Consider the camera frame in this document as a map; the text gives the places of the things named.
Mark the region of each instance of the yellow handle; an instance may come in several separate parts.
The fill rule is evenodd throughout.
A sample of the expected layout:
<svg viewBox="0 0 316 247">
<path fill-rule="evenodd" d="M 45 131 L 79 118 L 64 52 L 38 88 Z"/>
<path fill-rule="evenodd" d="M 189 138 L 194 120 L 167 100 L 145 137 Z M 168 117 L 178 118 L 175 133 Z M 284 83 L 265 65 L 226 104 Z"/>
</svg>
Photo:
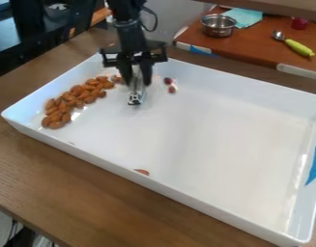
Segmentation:
<svg viewBox="0 0 316 247">
<path fill-rule="evenodd" d="M 285 42 L 293 50 L 295 50 L 296 52 L 298 52 L 299 54 L 301 54 L 304 57 L 313 57 L 313 56 L 315 56 L 315 53 L 313 53 L 313 51 L 311 49 L 309 49 L 308 47 L 304 46 L 303 44 L 300 44 L 299 42 L 292 41 L 292 40 L 289 40 L 289 39 L 287 39 Z"/>
</svg>

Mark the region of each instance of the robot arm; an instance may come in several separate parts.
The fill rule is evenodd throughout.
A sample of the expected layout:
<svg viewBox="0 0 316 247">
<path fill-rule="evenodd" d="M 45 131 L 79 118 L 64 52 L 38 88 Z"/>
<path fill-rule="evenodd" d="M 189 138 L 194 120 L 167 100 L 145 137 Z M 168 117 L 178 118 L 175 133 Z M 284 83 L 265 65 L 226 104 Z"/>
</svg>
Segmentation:
<svg viewBox="0 0 316 247">
<path fill-rule="evenodd" d="M 165 43 L 147 41 L 139 17 L 146 0 L 107 0 L 114 16 L 114 25 L 119 36 L 119 44 L 101 50 L 105 67 L 116 67 L 126 84 L 130 86 L 129 104 L 141 104 L 145 87 L 152 82 L 154 63 L 166 62 Z M 107 58 L 116 54 L 116 59 Z"/>
</svg>

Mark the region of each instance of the metal bowl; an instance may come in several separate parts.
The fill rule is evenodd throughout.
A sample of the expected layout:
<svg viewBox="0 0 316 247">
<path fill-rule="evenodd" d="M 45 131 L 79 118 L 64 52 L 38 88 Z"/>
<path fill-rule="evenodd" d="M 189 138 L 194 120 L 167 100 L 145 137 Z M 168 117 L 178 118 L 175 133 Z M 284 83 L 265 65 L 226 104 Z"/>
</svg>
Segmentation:
<svg viewBox="0 0 316 247">
<path fill-rule="evenodd" d="M 203 33 L 211 37 L 229 37 L 237 24 L 237 20 L 221 14 L 202 16 Z"/>
</svg>

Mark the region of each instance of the plastic tray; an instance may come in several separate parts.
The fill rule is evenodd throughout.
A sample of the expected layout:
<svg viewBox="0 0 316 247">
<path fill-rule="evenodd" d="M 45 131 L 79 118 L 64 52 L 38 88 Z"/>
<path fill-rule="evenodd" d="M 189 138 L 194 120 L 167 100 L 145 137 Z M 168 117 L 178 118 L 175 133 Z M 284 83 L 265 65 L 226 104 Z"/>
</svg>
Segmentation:
<svg viewBox="0 0 316 247">
<path fill-rule="evenodd" d="M 155 66 L 145 103 L 128 89 L 41 127 L 43 105 L 89 77 L 111 75 L 95 55 L 2 116 L 18 131 L 279 246 L 309 241 L 316 179 L 316 95 L 170 59 Z M 179 88 L 170 95 L 162 79 Z M 134 171 L 144 169 L 150 175 Z"/>
</svg>

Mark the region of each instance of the spoon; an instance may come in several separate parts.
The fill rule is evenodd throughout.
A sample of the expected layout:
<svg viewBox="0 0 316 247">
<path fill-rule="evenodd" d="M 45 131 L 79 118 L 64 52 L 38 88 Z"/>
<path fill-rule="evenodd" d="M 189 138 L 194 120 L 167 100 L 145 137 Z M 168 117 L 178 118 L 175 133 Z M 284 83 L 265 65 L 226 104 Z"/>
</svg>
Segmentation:
<svg viewBox="0 0 316 247">
<path fill-rule="evenodd" d="M 304 46 L 303 44 L 300 44 L 299 42 L 286 39 L 280 31 L 273 31 L 273 38 L 278 41 L 285 41 L 288 46 L 290 46 L 294 51 L 298 52 L 304 57 L 315 56 L 315 53 L 313 53 L 310 48 Z"/>
</svg>

